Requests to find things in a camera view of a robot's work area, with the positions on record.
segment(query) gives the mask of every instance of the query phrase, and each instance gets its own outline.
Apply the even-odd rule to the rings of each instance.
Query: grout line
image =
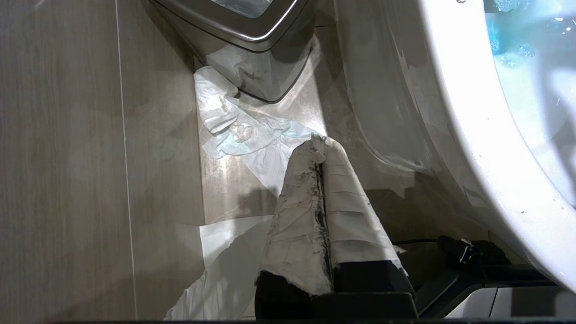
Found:
[[[124,118],[124,89],[122,88],[122,58],[120,56],[120,26],[118,23],[118,0],[114,0],[116,8],[116,40],[118,41],[118,68],[120,70],[120,107],[122,108],[122,133],[124,135],[124,166],[126,168],[126,198],[128,202],[128,228],[130,229],[130,256],[132,260],[132,287],[134,288],[134,317],[138,320],[138,302],[136,299],[136,272],[134,271],[134,242],[132,239],[132,218],[130,215],[130,186],[128,184],[128,153],[126,151],[126,120]]]

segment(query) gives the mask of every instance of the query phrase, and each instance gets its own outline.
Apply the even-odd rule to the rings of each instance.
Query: stainless steel trash can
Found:
[[[149,0],[203,64],[243,91],[275,102],[308,57],[318,0],[260,0],[268,3],[244,10],[241,5],[251,1]]]

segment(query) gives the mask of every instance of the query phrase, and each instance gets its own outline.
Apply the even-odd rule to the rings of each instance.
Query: black cable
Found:
[[[415,240],[405,240],[392,242],[392,245],[402,245],[402,244],[412,244],[412,243],[436,243],[437,239],[415,239]]]

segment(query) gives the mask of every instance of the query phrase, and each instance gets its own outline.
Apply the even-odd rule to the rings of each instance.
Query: white toilet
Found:
[[[348,94],[383,162],[439,177],[518,255],[576,292],[576,1],[520,5],[507,13],[517,28],[562,24],[550,37],[527,33],[536,56],[507,75],[480,0],[335,0]],[[527,18],[515,18],[521,10]],[[560,37],[568,47],[554,49]]]

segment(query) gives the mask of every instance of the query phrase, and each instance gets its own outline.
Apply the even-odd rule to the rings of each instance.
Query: trash can lid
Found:
[[[288,30],[308,0],[272,1],[257,18],[236,13],[212,0],[156,0],[190,24],[247,50],[269,50]]]

